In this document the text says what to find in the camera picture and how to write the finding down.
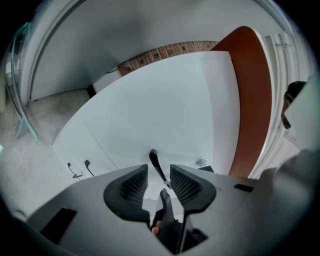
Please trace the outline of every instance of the white wall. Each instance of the white wall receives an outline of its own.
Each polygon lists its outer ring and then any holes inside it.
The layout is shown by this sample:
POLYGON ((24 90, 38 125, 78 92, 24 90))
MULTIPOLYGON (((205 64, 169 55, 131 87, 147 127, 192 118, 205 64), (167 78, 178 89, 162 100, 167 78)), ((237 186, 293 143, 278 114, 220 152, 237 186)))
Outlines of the white wall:
POLYGON ((49 41, 31 99, 85 88, 111 67, 150 49, 220 41, 243 25, 262 36, 282 31, 252 0, 86 0, 49 41))

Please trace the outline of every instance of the white floor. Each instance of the white floor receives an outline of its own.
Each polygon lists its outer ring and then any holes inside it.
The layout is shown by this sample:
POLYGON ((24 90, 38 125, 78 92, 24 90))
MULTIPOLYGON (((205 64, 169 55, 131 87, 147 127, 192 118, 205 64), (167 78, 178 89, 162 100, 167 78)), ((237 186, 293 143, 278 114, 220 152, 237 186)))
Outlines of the white floor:
POLYGON ((29 216, 75 182, 63 169, 52 144, 68 120, 88 100, 86 90, 59 93, 29 103, 26 112, 41 142, 25 130, 15 139, 17 116, 8 102, 0 114, 0 192, 11 212, 29 216))

